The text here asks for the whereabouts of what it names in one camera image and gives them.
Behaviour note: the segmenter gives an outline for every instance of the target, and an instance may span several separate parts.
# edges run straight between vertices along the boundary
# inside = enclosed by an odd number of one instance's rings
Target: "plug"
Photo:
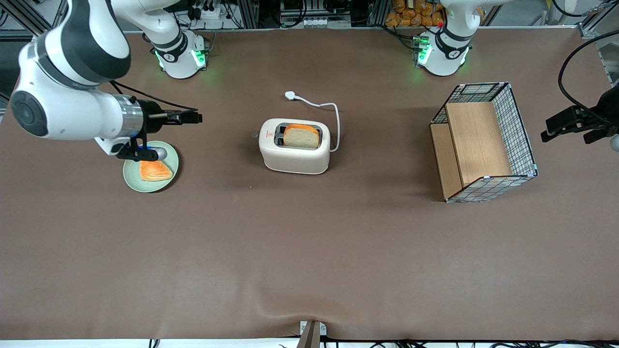
[[[297,98],[297,95],[292,92],[291,90],[289,90],[288,92],[284,93],[284,96],[286,96],[286,99],[288,100],[294,100]]]

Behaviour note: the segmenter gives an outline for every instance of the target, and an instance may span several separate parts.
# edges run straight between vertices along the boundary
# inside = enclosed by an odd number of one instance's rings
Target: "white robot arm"
[[[448,76],[455,73],[469,51],[469,42],[481,22],[477,8],[484,5],[496,6],[511,0],[441,0],[447,16],[438,31],[422,34],[427,38],[418,64],[430,73]]]
[[[21,75],[11,98],[13,115],[38,137],[95,139],[108,155],[163,159],[163,149],[146,146],[146,134],[164,124],[199,123],[202,116],[197,110],[167,113],[155,102],[98,89],[124,76],[130,63],[129,45],[110,1],[69,0],[62,23],[19,54]],[[137,139],[142,139],[141,147]]]
[[[112,0],[117,17],[142,29],[155,47],[162,68],[175,79],[186,79],[206,67],[204,37],[180,30],[163,8],[178,0]]]

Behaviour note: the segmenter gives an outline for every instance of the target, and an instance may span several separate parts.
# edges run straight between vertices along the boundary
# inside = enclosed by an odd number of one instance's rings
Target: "wire mesh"
[[[529,137],[508,82],[458,85],[431,123],[447,123],[448,103],[492,102],[513,175],[485,176],[447,202],[486,202],[537,176]]]
[[[496,118],[501,128],[501,135],[507,150],[511,171],[515,175],[537,175],[537,166],[533,159],[527,131],[511,86],[501,90],[492,100],[495,106]]]
[[[507,82],[458,85],[431,123],[447,123],[445,105],[449,103],[489,102]]]

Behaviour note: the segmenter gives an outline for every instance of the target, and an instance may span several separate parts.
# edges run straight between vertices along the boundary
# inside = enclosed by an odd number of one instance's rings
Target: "brown table surface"
[[[480,30],[451,77],[379,30],[221,33],[209,70],[158,71],[130,37],[121,81],[198,107],[154,134],[183,158],[156,194],[90,142],[0,126],[0,337],[275,337],[300,320],[340,339],[619,338],[619,156],[578,135],[542,144],[576,29]],[[460,83],[510,81],[540,176],[485,204],[442,202],[428,123]],[[595,49],[567,88],[609,88]],[[319,176],[268,170],[268,118],[325,122],[286,90],[337,102],[342,147]]]

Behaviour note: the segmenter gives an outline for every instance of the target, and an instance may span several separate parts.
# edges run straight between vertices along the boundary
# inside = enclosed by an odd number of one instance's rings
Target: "white toaster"
[[[305,149],[284,145],[284,131],[289,124],[305,124],[316,128],[320,137],[317,149]],[[322,174],[329,166],[331,134],[323,123],[293,120],[291,118],[271,118],[260,129],[258,138],[260,152],[268,169],[295,174]]]

